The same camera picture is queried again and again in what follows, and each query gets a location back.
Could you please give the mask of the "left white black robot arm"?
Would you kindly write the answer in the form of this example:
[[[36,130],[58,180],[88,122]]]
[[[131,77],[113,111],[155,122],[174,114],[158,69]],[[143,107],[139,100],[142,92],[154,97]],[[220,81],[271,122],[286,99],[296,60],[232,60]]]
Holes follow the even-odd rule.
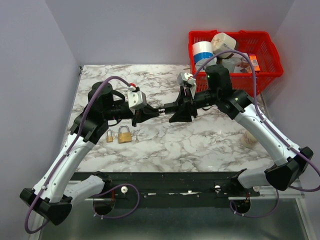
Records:
[[[107,197],[111,191],[108,177],[94,173],[67,188],[80,162],[108,131],[109,121],[132,120],[132,125],[158,117],[160,111],[147,104],[145,94],[128,82],[127,94],[113,89],[108,80],[97,82],[89,91],[88,104],[76,117],[64,147],[45,175],[32,188],[24,188],[19,197],[37,214],[54,225],[61,224],[72,207],[93,195]]]

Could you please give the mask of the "black padlock with keys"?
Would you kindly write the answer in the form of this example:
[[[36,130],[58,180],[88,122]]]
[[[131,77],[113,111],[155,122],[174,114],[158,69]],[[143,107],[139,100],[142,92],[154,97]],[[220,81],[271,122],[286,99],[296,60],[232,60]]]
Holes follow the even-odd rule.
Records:
[[[171,102],[164,104],[163,107],[166,115],[174,114],[179,109],[179,104],[177,102]]]

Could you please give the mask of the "large brass padlock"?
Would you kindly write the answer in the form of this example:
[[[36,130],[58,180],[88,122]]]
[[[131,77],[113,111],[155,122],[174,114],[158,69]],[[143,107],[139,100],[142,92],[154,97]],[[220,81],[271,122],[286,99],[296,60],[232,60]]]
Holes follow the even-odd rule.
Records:
[[[119,144],[130,143],[132,141],[132,134],[127,125],[121,125],[119,127],[117,139]]]

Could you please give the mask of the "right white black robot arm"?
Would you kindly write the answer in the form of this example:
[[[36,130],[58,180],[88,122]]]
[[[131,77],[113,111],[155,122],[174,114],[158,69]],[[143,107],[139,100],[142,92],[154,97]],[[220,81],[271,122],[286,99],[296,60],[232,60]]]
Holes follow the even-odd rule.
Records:
[[[191,122],[197,110],[217,106],[218,110],[244,127],[263,146],[273,160],[269,168],[244,169],[230,183],[230,191],[241,196],[256,186],[272,186],[285,191],[306,170],[314,153],[309,147],[299,147],[281,133],[254,105],[253,98],[244,90],[232,87],[230,73],[222,65],[205,69],[208,89],[196,93],[193,75],[181,72],[178,98],[165,107],[173,113],[170,122]]]

